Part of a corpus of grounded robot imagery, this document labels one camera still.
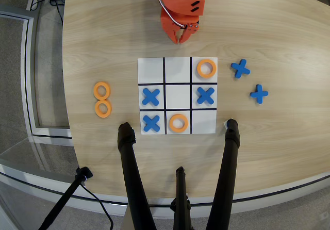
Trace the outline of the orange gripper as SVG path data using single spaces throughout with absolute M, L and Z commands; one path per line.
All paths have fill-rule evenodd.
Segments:
M 159 0 L 159 2 L 162 6 L 161 25 L 174 44 L 186 42 L 199 30 L 199 16 L 204 13 L 205 0 Z

